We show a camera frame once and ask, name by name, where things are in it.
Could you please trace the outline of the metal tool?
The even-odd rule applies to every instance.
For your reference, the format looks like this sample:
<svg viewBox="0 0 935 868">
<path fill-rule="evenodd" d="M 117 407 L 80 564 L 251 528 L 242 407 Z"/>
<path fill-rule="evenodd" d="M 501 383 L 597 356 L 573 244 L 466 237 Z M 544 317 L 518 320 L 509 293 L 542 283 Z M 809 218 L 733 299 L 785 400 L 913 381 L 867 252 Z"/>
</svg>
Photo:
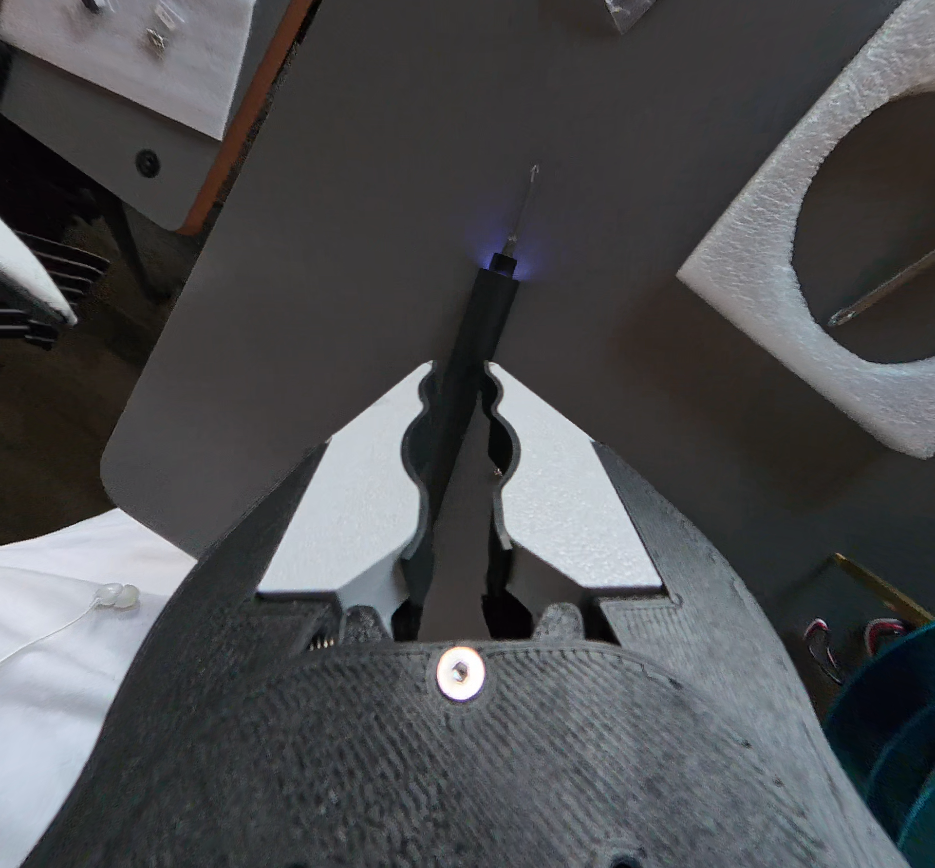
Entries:
<svg viewBox="0 0 935 868">
<path fill-rule="evenodd" d="M 871 288 L 856 300 L 849 302 L 846 306 L 836 311 L 827 320 L 826 325 L 829 328 L 837 328 L 847 324 L 861 313 L 895 293 L 900 288 L 908 285 L 933 267 L 934 250 L 931 250 L 929 253 L 895 273 L 892 277 L 886 278 L 882 283 Z"/>
</svg>

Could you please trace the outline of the black electric screwdriver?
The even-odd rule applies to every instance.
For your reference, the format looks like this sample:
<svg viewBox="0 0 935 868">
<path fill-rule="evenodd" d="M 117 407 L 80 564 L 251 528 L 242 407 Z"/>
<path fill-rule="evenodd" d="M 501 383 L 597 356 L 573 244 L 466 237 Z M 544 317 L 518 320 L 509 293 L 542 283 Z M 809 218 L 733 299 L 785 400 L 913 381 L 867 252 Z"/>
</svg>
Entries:
<svg viewBox="0 0 935 868">
<path fill-rule="evenodd" d="M 505 243 L 477 271 L 447 360 L 440 371 L 432 364 L 418 386 L 425 408 L 403 437 L 403 465 L 420 492 L 420 516 L 412 553 L 402 560 L 408 598 L 397 614 L 413 626 L 425 607 L 434 574 L 433 531 L 482 390 L 485 364 L 494 359 L 519 289 L 515 250 L 540 174 L 535 163 Z"/>
</svg>

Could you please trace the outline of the person's white printed shirt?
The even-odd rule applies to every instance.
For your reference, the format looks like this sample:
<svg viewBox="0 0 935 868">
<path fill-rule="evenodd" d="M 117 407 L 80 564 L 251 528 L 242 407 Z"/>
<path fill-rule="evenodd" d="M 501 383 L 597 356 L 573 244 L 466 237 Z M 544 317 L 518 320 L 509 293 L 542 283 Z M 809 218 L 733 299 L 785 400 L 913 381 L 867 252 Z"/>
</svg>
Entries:
<svg viewBox="0 0 935 868">
<path fill-rule="evenodd" d="M 194 559 L 113 509 L 3 546 L 1 565 L 1 864 L 19 866 Z"/>
</svg>

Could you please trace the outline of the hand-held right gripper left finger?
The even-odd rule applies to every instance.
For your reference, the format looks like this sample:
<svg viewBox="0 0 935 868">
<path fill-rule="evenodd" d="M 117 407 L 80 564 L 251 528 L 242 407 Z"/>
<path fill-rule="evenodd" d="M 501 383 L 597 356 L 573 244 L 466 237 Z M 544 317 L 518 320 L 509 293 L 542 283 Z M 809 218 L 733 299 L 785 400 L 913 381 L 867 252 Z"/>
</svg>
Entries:
<svg viewBox="0 0 935 868">
<path fill-rule="evenodd" d="M 427 410 L 427 361 L 328 440 L 270 563 L 258 597 L 337 599 L 397 609 L 408 598 L 400 562 L 416 541 L 422 491 L 403 444 Z"/>
</svg>

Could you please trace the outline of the white foam sheet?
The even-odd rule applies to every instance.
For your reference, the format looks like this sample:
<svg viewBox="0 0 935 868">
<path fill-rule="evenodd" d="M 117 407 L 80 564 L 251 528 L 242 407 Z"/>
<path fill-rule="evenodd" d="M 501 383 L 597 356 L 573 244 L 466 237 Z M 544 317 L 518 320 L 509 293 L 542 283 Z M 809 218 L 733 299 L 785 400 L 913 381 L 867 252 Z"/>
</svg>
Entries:
<svg viewBox="0 0 935 868">
<path fill-rule="evenodd" d="M 2 39 L 19 51 L 215 140 L 224 134 L 257 0 L 170 0 L 184 16 L 165 56 L 145 42 L 152 0 L 2 0 Z"/>
</svg>

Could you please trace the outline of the brass rod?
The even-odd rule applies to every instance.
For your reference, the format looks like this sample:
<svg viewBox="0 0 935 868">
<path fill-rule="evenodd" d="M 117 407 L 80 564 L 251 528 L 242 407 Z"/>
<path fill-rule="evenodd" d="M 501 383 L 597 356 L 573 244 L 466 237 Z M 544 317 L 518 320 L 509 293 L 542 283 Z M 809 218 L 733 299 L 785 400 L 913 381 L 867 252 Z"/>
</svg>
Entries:
<svg viewBox="0 0 935 868">
<path fill-rule="evenodd" d="M 909 621 L 915 627 L 923 627 L 933 622 L 933 613 L 883 580 L 878 574 L 840 553 L 832 554 L 832 559 L 848 577 L 871 592 L 886 607 L 895 611 L 900 618 Z"/>
</svg>

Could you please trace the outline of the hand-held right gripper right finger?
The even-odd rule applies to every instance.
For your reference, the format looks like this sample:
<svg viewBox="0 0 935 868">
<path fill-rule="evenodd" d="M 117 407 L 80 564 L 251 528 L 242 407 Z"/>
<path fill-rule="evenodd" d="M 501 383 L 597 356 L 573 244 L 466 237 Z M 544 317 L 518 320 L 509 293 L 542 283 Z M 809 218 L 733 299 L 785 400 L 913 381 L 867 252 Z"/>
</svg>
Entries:
<svg viewBox="0 0 935 868">
<path fill-rule="evenodd" d="M 662 594 L 663 580 L 596 442 L 485 363 L 493 531 L 509 594 Z"/>
</svg>

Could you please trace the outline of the orange-edged grey desk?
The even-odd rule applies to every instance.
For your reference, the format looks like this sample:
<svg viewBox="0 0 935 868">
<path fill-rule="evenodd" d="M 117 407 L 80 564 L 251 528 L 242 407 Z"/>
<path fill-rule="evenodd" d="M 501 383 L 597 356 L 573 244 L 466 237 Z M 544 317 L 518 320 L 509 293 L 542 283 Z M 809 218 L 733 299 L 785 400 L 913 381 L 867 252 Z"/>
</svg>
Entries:
<svg viewBox="0 0 935 868">
<path fill-rule="evenodd" d="M 223 136 L 215 140 L 2 39 L 2 116 L 87 184 L 169 231 L 202 231 L 224 201 L 321 0 L 257 0 Z"/>
</svg>

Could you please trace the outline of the small metal part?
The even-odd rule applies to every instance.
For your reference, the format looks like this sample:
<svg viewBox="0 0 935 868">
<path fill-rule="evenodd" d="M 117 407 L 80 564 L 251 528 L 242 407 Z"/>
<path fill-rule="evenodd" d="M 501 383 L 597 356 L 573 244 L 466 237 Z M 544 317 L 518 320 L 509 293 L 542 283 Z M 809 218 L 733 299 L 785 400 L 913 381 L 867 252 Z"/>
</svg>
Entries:
<svg viewBox="0 0 935 868">
<path fill-rule="evenodd" d="M 145 42 L 155 56 L 165 56 L 185 23 L 180 9 L 170 0 L 152 0 L 145 21 Z"/>
</svg>

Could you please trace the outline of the teal spool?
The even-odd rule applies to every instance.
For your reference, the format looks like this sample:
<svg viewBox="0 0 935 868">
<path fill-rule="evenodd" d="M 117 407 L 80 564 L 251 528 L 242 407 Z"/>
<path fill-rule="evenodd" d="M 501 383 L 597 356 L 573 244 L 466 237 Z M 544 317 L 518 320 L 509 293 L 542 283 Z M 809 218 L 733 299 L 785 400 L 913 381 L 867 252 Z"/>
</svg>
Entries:
<svg viewBox="0 0 935 868">
<path fill-rule="evenodd" d="M 910 866 L 934 865 L 934 625 L 897 637 L 845 682 L 824 734 Z"/>
</svg>

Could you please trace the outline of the white foam block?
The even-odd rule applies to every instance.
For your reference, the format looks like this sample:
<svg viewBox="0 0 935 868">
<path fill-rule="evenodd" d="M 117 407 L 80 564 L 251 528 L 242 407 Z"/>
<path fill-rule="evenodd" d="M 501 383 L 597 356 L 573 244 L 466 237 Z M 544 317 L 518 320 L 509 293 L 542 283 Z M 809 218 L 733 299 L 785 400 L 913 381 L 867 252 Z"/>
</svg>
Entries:
<svg viewBox="0 0 935 868">
<path fill-rule="evenodd" d="M 677 277 L 888 448 L 929 459 L 934 361 L 865 360 L 813 318 L 793 265 L 804 198 L 828 156 L 887 103 L 933 91 L 934 0 L 904 0 L 712 225 Z"/>
</svg>

